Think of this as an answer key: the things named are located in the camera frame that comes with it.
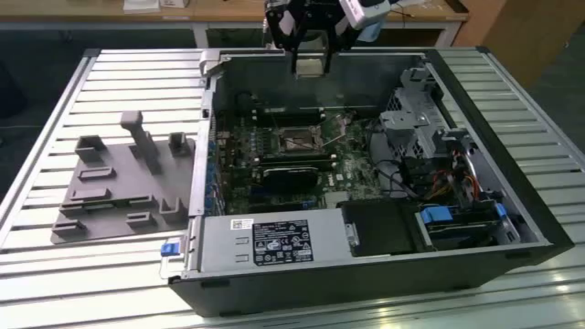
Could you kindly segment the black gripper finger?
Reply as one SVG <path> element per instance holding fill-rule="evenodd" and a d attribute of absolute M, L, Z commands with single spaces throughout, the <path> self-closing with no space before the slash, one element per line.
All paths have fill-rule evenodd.
<path fill-rule="evenodd" d="M 299 46 L 303 42 L 304 36 L 306 36 L 306 31 L 298 30 L 296 32 L 294 32 L 291 43 L 290 43 L 290 52 L 292 54 L 291 72 L 294 75 L 298 75 Z"/>
<path fill-rule="evenodd" d="M 328 74 L 331 71 L 331 61 L 334 58 L 334 54 L 338 52 L 338 37 L 335 29 L 327 30 L 327 51 L 326 51 L 326 65 L 324 65 L 324 74 Z"/>

